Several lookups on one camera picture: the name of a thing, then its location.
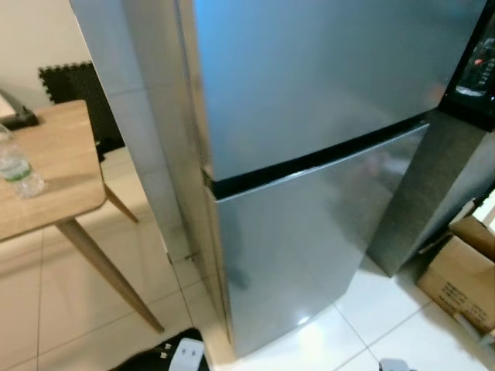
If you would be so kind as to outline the silver fridge cabinet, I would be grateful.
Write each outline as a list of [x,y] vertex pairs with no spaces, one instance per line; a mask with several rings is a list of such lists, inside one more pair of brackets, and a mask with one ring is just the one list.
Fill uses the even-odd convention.
[[[88,46],[95,47],[112,40],[110,36],[98,34],[99,26],[108,25],[113,20],[123,25],[125,56],[142,79],[142,88],[135,95],[135,101],[148,110],[148,119],[128,119],[123,128],[127,131],[153,128],[158,134],[158,146],[169,170],[178,213],[183,218],[189,257],[200,272],[209,307],[215,311],[220,329],[230,342],[226,296],[220,281],[218,226],[213,204],[217,196],[213,193],[213,185],[223,181],[245,182],[251,175],[307,160],[318,151],[244,175],[220,181],[212,178],[205,109],[196,81],[196,42],[186,27],[193,18],[189,10],[190,1],[70,0],[70,4],[77,12]],[[354,279],[356,275],[346,293],[353,292]]]

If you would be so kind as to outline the small tan cardboard box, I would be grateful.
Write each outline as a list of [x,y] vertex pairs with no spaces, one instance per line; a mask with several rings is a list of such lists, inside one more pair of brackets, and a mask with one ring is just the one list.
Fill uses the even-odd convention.
[[493,211],[490,204],[486,207],[490,194],[468,201],[450,220],[449,229],[464,243],[474,247],[489,260],[494,261],[495,236],[488,223],[484,222]]

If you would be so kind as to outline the black top kitchen counter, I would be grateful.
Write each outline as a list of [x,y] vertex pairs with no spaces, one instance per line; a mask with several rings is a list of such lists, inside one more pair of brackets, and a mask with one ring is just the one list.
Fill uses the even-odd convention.
[[367,250],[368,259],[386,277],[398,274],[468,200],[493,184],[494,70],[486,95],[468,97],[456,92],[490,20],[495,32],[492,7],[481,15],[438,107],[420,120],[427,126],[424,138]]

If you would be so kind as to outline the brown printed cardboard box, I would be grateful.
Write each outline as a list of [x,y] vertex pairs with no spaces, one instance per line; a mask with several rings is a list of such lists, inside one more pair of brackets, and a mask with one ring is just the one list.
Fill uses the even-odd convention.
[[452,317],[461,314],[481,335],[495,328],[495,264],[457,236],[432,259],[417,286]]

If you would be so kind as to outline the tall clear bottle white cap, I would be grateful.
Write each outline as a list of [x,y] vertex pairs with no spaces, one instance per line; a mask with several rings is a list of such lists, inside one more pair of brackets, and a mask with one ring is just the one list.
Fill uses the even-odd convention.
[[495,36],[493,21],[489,21],[483,36],[475,45],[467,60],[463,74],[456,86],[456,92],[468,97],[482,97],[487,94],[495,68]]

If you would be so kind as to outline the silver freezer door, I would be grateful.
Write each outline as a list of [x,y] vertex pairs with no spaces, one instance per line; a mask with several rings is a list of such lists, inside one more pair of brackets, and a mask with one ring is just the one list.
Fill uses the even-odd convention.
[[191,0],[210,173],[220,181],[441,102],[486,0]]

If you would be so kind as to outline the black floor mat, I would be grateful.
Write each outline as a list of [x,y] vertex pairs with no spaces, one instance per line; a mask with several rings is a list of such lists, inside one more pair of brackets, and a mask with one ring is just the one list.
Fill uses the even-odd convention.
[[174,347],[183,337],[203,341],[201,332],[197,328],[188,328],[178,333],[178,335],[170,337],[165,342],[160,342],[158,345],[153,346],[152,349],[138,351],[124,362],[121,362],[120,365],[110,368],[109,371],[169,371],[169,362],[175,351]]

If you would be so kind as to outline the black foam mat stack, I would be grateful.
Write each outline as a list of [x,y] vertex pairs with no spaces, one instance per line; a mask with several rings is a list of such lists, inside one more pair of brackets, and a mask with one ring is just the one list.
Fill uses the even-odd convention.
[[39,78],[50,102],[61,104],[82,100],[86,103],[100,162],[105,160],[106,153],[125,146],[91,61],[40,67]]

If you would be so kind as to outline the light wooden dining table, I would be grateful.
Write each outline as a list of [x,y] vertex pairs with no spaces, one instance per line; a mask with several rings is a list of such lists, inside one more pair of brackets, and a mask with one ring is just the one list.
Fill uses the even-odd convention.
[[31,198],[0,190],[0,241],[56,227],[149,328],[163,333],[159,319],[77,220],[108,200],[86,102],[56,104],[35,115],[36,126],[20,128],[10,138],[27,156],[28,168],[45,178],[46,187]]

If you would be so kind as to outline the green label water bottle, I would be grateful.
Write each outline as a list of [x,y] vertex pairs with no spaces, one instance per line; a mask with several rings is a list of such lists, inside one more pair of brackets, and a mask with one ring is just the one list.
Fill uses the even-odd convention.
[[31,166],[27,156],[9,128],[0,124],[0,177],[23,199],[36,197],[45,190],[46,183]]

